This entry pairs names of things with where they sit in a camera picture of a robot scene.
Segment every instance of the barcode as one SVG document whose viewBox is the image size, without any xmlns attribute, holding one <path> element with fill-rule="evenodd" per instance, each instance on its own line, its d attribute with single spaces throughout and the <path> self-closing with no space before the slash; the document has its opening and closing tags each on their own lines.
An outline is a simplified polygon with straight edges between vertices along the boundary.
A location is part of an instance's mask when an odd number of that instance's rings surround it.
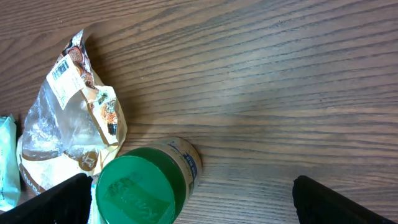
<svg viewBox="0 0 398 224">
<path fill-rule="evenodd" d="M 54 80 L 57 81 L 57 80 L 61 77 L 61 75 L 62 75 L 66 70 L 68 70 L 68 68 L 69 68 L 68 62 L 67 62 L 66 60 L 63 61 L 63 62 L 58 66 L 58 68 L 55 69 L 55 71 L 54 71 L 53 74 L 52 74 L 52 76 L 54 77 Z"/>
</svg>

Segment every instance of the barcode label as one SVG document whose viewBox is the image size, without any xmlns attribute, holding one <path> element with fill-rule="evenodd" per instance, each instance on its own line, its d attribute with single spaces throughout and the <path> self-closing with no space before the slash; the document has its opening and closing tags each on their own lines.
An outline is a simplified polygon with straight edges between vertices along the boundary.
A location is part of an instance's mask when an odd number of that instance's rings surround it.
<svg viewBox="0 0 398 224">
<path fill-rule="evenodd" d="M 54 77 L 54 80 L 57 81 L 61 75 L 66 72 L 69 68 L 69 65 L 67 63 L 67 61 L 63 61 L 57 69 L 55 69 L 55 71 L 53 72 L 52 76 Z"/>
<path fill-rule="evenodd" d="M 47 81 L 63 110 L 70 98 L 86 86 L 69 55 L 64 56 L 51 69 Z"/>
</svg>

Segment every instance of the clear plastic bag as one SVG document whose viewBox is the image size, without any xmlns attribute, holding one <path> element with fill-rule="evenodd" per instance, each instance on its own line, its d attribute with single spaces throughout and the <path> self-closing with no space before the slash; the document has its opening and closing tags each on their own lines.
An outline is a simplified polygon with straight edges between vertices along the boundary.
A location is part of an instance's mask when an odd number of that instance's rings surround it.
<svg viewBox="0 0 398 224">
<path fill-rule="evenodd" d="M 80 31 L 26 116 L 18 158 L 22 175 L 37 194 L 79 172 L 95 175 L 115 158 L 126 133 L 116 94 L 91 68 Z"/>
</svg>

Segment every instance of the green lid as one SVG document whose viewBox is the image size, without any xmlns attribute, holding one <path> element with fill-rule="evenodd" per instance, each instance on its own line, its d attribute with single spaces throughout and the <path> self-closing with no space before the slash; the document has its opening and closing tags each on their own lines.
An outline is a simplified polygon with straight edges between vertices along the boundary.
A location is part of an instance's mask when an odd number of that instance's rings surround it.
<svg viewBox="0 0 398 224">
<path fill-rule="evenodd" d="M 98 210 L 109 224 L 163 224 L 175 220 L 175 197 L 163 172 L 138 156 L 114 159 L 96 188 Z"/>
<path fill-rule="evenodd" d="M 173 189 L 175 200 L 175 220 L 184 206 L 187 192 L 184 176 L 178 164 L 166 153 L 151 147 L 140 147 L 127 152 L 123 156 L 139 156 L 151 161 L 151 163 L 163 172 Z"/>
</svg>

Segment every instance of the plastic bag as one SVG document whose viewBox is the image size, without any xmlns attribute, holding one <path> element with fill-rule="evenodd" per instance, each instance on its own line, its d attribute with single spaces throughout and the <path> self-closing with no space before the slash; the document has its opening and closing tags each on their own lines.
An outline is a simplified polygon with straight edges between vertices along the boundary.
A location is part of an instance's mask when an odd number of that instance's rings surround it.
<svg viewBox="0 0 398 224">
<path fill-rule="evenodd" d="M 12 115 L 0 117 L 0 210 L 5 212 L 17 206 L 21 196 L 14 122 Z"/>
<path fill-rule="evenodd" d="M 58 57 L 26 116 L 19 168 L 39 194 L 77 173 L 99 173 L 115 158 L 126 133 L 116 94 L 91 68 L 80 31 Z"/>
</svg>

